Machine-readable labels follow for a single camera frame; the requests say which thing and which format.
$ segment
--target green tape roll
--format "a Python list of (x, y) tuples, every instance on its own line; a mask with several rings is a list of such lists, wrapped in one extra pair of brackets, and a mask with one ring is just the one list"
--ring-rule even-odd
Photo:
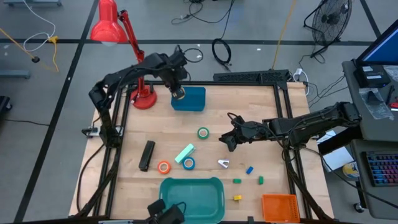
[(198, 130), (198, 138), (207, 139), (208, 137), (209, 137), (209, 129), (207, 129), (205, 127), (199, 128), (199, 130)]

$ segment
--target white paper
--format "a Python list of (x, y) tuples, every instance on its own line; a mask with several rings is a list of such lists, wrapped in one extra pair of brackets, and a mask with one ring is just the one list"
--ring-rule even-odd
[[(317, 140), (317, 143), (320, 144), (321, 142), (326, 141), (335, 135), (336, 133), (333, 130), (328, 131), (322, 138)], [(344, 166), (345, 164), (354, 161), (353, 157), (348, 153), (345, 147), (336, 149), (333, 152), (324, 155), (323, 158), (332, 170), (338, 169)], [(323, 166), (328, 172), (331, 171), (326, 165)]]

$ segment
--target yellow cable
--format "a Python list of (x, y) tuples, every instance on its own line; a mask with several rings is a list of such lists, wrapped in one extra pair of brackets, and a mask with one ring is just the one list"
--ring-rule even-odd
[[(8, 33), (7, 33), (6, 31), (4, 31), (2, 28), (0, 28), (0, 31), (1, 31), (8, 39), (10, 39), (11, 41), (13, 41), (13, 43), (16, 44), (16, 45), (17, 45), (23, 52), (25, 52), (31, 59), (35, 58), (31, 53), (29, 53), (28, 51), (26, 51), (20, 44), (18, 44), (18, 42), (16, 42), (10, 35), (8, 35)], [(54, 43), (54, 45), (55, 45), (55, 52), (54, 52), (54, 55), (53, 55), (53, 58), (52, 58), (52, 62), (53, 62), (54, 65), (55, 65), (55, 71), (54, 71), (54, 69), (52, 69), (52, 68), (50, 68), (49, 66), (47, 66), (44, 62), (41, 62), (41, 61), (40, 61), (40, 65), (41, 65), (44, 69), (50, 70), (50, 71), (52, 71), (52, 72), (59, 72), (58, 65), (57, 65), (57, 63), (55, 62), (55, 56), (56, 56), (56, 54), (57, 54), (57, 40), (58, 40), (58, 36), (55, 36), (55, 37), (52, 37), (52, 38), (49, 39), (49, 41), (52, 42), (52, 43)]]
[(292, 15), (292, 13), (293, 13), (293, 9), (294, 9), (295, 5), (296, 5), (296, 0), (293, 0), (293, 3), (291, 5), (291, 7), (290, 7), (289, 15), (287, 16), (285, 24), (284, 24), (284, 28), (282, 29), (282, 32), (280, 33), (280, 36), (279, 36), (278, 45), (276, 47), (276, 52), (275, 52), (275, 57), (274, 57), (274, 63), (272, 64), (272, 69), (274, 69), (274, 67), (275, 67), (276, 59), (278, 57), (279, 45), (280, 45), (280, 42), (282, 40), (282, 37), (284, 36), (284, 32), (286, 30), (287, 24), (289, 23), (289, 19), (290, 19), (290, 16)]

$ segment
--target wooden tabletop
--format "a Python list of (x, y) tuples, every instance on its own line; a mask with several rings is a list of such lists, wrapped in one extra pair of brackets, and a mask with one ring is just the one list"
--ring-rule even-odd
[[(294, 116), (309, 112), (304, 87), (301, 83), (289, 83), (289, 96)], [(245, 121), (258, 121), (276, 118), (275, 98), (270, 86), (205, 86), (206, 106), (202, 112), (174, 111), (170, 105), (170, 92), (164, 86), (155, 86), (158, 99), (148, 110), (129, 109), (124, 142), (119, 165), (117, 184), (111, 218), (145, 219), (149, 216), (147, 206), (159, 199), (159, 186), (166, 177), (173, 178), (210, 178), (217, 177), (224, 184), (226, 211), (224, 221), (245, 221), (253, 216), (255, 221), (262, 218), (262, 194), (289, 194), (285, 163), (281, 158), (282, 149), (276, 142), (262, 141), (238, 145), (234, 152), (228, 152), (226, 144), (218, 138), (230, 130), (232, 125), (227, 112), (241, 115)], [(282, 109), (287, 117), (280, 91)], [(197, 138), (198, 128), (205, 126), (210, 130), (206, 140)], [(141, 172), (138, 163), (148, 140), (156, 142), (148, 172)], [(194, 170), (185, 170), (174, 158), (188, 144), (196, 150), (192, 154), (196, 166)], [(102, 144), (100, 138), (89, 139), (82, 165)], [(315, 142), (307, 144), (310, 149), (318, 150)], [(311, 152), (300, 151), (307, 183), (307, 189), (329, 216), (333, 217), (328, 189), (320, 158)], [(90, 199), (98, 186), (104, 149), (88, 164), (81, 183), (80, 206)], [(223, 169), (218, 159), (229, 159), (229, 167)], [(172, 169), (167, 175), (157, 170), (160, 161), (167, 160)], [(250, 175), (246, 169), (253, 166)], [(259, 175), (264, 184), (258, 185)], [(242, 179), (242, 184), (233, 184), (233, 179)], [(300, 215), (304, 209), (300, 191), (297, 189)], [(107, 190), (103, 194), (101, 213)], [(239, 202), (233, 201), (234, 195), (242, 195)], [(76, 214), (76, 193), (70, 209)]]

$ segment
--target monitor screen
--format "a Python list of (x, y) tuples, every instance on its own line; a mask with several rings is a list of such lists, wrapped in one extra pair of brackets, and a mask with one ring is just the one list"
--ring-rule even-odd
[(364, 62), (398, 62), (398, 26), (380, 41), (380, 44), (370, 49), (363, 57)]

